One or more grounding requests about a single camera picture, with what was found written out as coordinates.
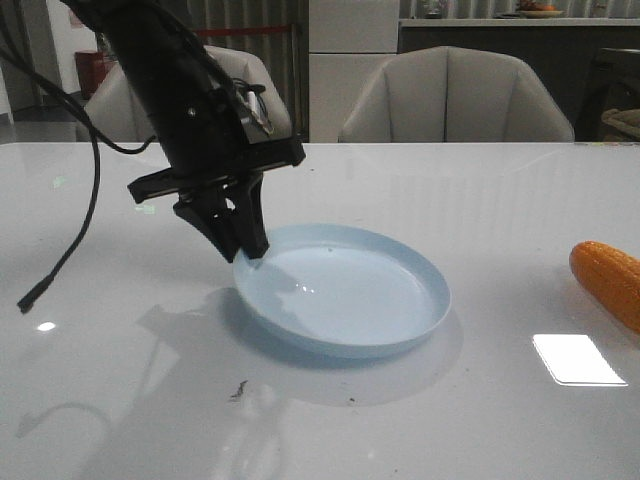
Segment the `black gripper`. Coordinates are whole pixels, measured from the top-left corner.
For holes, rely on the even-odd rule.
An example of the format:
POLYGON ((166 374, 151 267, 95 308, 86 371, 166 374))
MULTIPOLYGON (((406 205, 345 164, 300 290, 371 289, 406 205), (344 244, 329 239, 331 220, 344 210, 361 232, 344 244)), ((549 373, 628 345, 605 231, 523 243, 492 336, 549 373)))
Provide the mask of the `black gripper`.
POLYGON ((305 158, 298 137, 251 144, 241 124, 242 106, 227 74, 127 76, 170 167, 129 185, 136 202, 180 194, 174 213, 193 226, 231 263, 241 249, 264 256, 263 172, 297 166, 305 158), (225 185, 233 212, 219 192, 225 185))

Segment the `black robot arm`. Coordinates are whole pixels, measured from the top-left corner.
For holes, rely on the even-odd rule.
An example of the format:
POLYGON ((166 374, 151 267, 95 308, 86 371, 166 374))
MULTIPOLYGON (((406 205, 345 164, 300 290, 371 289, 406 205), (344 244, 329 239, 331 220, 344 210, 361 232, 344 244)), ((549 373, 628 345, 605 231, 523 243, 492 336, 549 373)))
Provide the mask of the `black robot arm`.
POLYGON ((106 36, 169 168, 129 186, 134 200, 177 194, 177 216, 233 261, 269 248, 261 209, 267 170, 297 166, 300 139, 266 67, 242 51, 206 48, 156 1, 71 1, 106 36))

